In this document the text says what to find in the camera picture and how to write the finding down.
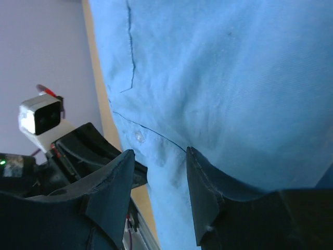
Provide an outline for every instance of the black plastic part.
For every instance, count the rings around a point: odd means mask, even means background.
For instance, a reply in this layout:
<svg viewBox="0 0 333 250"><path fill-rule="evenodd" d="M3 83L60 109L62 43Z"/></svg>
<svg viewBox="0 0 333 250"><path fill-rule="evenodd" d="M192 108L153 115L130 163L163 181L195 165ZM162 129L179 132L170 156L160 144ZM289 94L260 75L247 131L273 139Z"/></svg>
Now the black plastic part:
<svg viewBox="0 0 333 250"><path fill-rule="evenodd" d="M60 101L60 111L63 112L65 110L64 105L63 105L63 97L58 95L58 96L56 96L56 99L58 99Z"/></svg>
<svg viewBox="0 0 333 250"><path fill-rule="evenodd" d="M318 189L333 189L333 164L327 169L323 177L317 183Z"/></svg>
<svg viewBox="0 0 333 250"><path fill-rule="evenodd" d="M116 250L122 246L134 152L50 196L0 192L1 249Z"/></svg>
<svg viewBox="0 0 333 250"><path fill-rule="evenodd" d="M100 169L121 154L90 122L58 139L54 146L65 175L69 179L74 178L74 181ZM132 188L146 183L147 167L135 162Z"/></svg>
<svg viewBox="0 0 333 250"><path fill-rule="evenodd" d="M36 176L40 183L40 193L42 195L48 195L54 190L63 188L69 185L69 179L64 175L61 167L62 165L58 163L56 157L50 157L47 154L48 161L36 168Z"/></svg>
<svg viewBox="0 0 333 250"><path fill-rule="evenodd" d="M60 123L61 103L54 102L45 107L39 108L34 113L35 134L40 135Z"/></svg>
<svg viewBox="0 0 333 250"><path fill-rule="evenodd" d="M28 155L0 153L0 160L6 162L0 165L0 190L19 196L25 196L31 192L33 185L37 182L34 174L36 159ZM6 176L5 168L11 168L14 176Z"/></svg>
<svg viewBox="0 0 333 250"><path fill-rule="evenodd" d="M197 244L203 250L332 249L333 191L265 193L187 149L187 178Z"/></svg>

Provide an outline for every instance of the shirt button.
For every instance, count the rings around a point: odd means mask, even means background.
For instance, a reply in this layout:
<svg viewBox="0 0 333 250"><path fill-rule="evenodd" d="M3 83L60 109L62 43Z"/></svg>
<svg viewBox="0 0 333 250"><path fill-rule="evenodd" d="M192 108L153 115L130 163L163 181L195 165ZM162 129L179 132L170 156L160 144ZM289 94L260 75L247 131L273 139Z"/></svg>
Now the shirt button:
<svg viewBox="0 0 333 250"><path fill-rule="evenodd" d="M145 141L145 138L144 138L144 136L142 135L142 133L140 131L135 132L135 138L140 143Z"/></svg>

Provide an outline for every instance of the cable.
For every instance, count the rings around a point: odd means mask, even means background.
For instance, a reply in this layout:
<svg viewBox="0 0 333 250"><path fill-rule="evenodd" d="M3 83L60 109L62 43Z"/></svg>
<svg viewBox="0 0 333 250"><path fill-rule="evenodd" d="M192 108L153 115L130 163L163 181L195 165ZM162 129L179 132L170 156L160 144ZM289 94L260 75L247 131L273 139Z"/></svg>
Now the cable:
<svg viewBox="0 0 333 250"><path fill-rule="evenodd" d="M45 87L44 85L37 84L36 88L37 88L37 90L39 92L45 92L46 94L49 94L49 95L51 95L53 97L57 97L57 95L52 90L50 90L49 88Z"/></svg>
<svg viewBox="0 0 333 250"><path fill-rule="evenodd" d="M132 233L131 233L130 229L131 229L131 226L130 226L130 216L127 215L127 230L129 232L129 236L130 236L130 250L132 250L133 242L132 242Z"/></svg>
<svg viewBox="0 0 333 250"><path fill-rule="evenodd" d="M34 157L36 154L38 154L41 151L41 149L35 150L30 156Z"/></svg>

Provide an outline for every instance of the small white camera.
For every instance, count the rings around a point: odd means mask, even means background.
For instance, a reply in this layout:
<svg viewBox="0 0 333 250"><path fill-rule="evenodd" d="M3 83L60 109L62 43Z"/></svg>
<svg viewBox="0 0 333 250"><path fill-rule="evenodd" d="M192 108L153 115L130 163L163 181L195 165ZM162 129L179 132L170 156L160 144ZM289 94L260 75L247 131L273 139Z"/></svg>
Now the small white camera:
<svg viewBox="0 0 333 250"><path fill-rule="evenodd" d="M20 105L19 123L31 134L40 135L58 126L61 101L48 94L24 101Z"/></svg>

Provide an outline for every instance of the wooden floor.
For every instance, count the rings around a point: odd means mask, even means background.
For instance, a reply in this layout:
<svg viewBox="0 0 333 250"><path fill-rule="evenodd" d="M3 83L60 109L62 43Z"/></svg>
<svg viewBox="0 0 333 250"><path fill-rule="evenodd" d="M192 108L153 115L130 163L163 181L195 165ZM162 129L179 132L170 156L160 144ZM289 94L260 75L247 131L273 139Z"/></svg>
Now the wooden floor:
<svg viewBox="0 0 333 250"><path fill-rule="evenodd" d="M109 108L108 97L105 89L105 85L103 83L103 77L99 65L99 58L95 43L94 36L94 25L92 19L92 13L90 10L90 5L88 0L82 0L85 24L87 29L87 36L89 41L89 49L92 59L92 65L94 70L94 77L96 83L96 92L99 103L100 116L103 126L104 137L116 148L120 150L120 142L117 129L113 123L111 110ZM131 194L133 200L138 205L140 212L145 218L151 232L155 236L155 239L158 242L158 237L156 233L155 221L152 215L150 199L148 196L148 192L146 186L141 186L132 190Z"/></svg>

